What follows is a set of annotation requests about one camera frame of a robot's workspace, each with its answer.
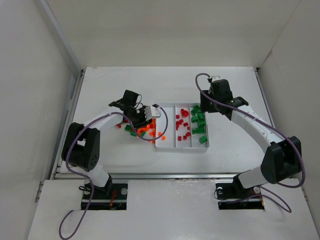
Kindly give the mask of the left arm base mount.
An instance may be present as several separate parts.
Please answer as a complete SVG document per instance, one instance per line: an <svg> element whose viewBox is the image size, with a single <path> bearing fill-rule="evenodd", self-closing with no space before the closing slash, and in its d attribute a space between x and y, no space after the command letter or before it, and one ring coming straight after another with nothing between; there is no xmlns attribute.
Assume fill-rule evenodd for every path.
<svg viewBox="0 0 320 240"><path fill-rule="evenodd" d="M92 211L124 211L127 209L128 182L108 180L106 187L94 187L88 205Z"/></svg>

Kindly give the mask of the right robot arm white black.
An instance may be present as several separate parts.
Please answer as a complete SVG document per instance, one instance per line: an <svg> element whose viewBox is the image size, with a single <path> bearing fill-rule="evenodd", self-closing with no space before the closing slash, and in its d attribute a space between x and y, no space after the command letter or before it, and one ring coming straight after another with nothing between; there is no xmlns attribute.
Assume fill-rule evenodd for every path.
<svg viewBox="0 0 320 240"><path fill-rule="evenodd" d="M301 141L287 137L263 121L242 97L234 97L226 79L213 80L208 77L210 87L200 92L200 110L205 113L220 113L241 127L262 149L261 164L236 175L227 187L231 194L238 196L246 189L265 184L280 184L282 180L302 173Z"/></svg>

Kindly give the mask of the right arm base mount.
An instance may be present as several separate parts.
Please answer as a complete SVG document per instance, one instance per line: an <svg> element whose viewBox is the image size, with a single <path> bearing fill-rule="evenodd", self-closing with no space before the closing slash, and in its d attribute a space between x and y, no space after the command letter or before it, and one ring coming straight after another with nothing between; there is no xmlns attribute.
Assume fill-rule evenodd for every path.
<svg viewBox="0 0 320 240"><path fill-rule="evenodd" d="M214 197L219 210L264 210L261 189L257 186L242 188L233 182L215 184Z"/></svg>

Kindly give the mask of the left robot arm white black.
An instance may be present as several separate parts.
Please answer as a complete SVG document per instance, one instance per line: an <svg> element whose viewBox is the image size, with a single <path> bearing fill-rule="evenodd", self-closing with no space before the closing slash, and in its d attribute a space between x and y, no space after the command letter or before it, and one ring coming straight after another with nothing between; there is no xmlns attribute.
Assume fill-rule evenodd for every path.
<svg viewBox="0 0 320 240"><path fill-rule="evenodd" d="M92 120L69 125L63 144L61 159L67 169L89 181L89 190L108 194L112 189L112 177L99 165L101 132L108 131L124 120L129 130L137 133L140 128L161 116L157 104L144 105L138 101L140 94L125 90L121 99L112 101L106 110Z"/></svg>

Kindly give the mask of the red curved lego piece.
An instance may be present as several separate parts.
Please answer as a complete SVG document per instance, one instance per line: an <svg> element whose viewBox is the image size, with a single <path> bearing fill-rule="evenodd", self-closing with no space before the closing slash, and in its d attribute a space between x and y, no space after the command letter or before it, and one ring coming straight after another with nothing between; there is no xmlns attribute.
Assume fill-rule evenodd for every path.
<svg viewBox="0 0 320 240"><path fill-rule="evenodd" d="M177 131L178 131L180 125L182 125L183 122L184 122L183 119L177 120L177 121L175 122L175 129L176 129Z"/></svg>

